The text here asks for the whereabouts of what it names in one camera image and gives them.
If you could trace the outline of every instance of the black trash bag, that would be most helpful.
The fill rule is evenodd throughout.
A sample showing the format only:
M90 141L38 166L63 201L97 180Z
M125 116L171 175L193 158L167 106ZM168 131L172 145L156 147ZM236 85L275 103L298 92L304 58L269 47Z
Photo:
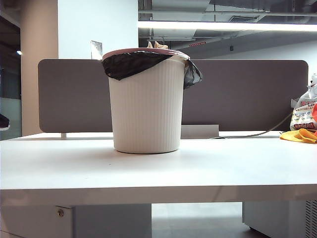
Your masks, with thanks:
M151 68L170 57L172 57L172 55L135 51L132 53L112 55L104 59L102 64L108 77L121 80ZM184 75L184 89L201 82L202 78L202 73L194 63L188 59Z
M153 67L172 56L154 52L135 51L120 55L112 55L103 60L106 75L121 80Z
M188 66L184 75L184 89L189 88L203 79L203 74L197 66L190 60L187 60Z
M0 114L0 129L8 128L10 121L4 115Z

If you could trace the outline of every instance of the fluorescent light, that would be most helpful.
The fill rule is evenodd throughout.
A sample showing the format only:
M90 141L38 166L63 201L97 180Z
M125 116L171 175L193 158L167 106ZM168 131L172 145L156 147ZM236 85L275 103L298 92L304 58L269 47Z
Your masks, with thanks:
M264 23L227 23L193 21L139 21L139 28L155 29L201 29L214 31L309 31L317 32L317 25L304 24L264 24Z

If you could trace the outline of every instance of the desk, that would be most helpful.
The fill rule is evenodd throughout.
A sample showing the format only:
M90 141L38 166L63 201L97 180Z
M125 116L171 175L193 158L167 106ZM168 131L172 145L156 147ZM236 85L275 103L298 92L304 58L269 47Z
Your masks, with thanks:
M2 206L317 198L316 146L279 138L182 140L153 155L117 152L111 138L45 133L0 146Z

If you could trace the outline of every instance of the ribbed trash can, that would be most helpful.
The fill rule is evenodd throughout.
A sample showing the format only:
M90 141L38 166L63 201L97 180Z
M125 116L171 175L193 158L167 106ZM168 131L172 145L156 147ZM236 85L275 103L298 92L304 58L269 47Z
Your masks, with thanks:
M127 78L109 77L113 139L117 151L152 154L178 149L187 59L187 55L173 55Z

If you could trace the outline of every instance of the cable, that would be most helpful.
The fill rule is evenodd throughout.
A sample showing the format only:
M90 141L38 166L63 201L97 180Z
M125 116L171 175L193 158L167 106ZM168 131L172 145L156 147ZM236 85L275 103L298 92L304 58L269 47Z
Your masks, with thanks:
M218 136L218 137L213 137L210 139L230 139L230 138L248 138L248 137L254 137L254 136L258 136L258 135L263 135L266 134L274 129L276 129L277 127L279 127L283 122L285 122L291 115L293 115L293 111L287 115L287 117L285 117L279 124L277 124L276 126L274 126L273 128L271 128L270 130L267 130L265 132L261 132L258 134L253 134L253 135L230 135L230 136Z

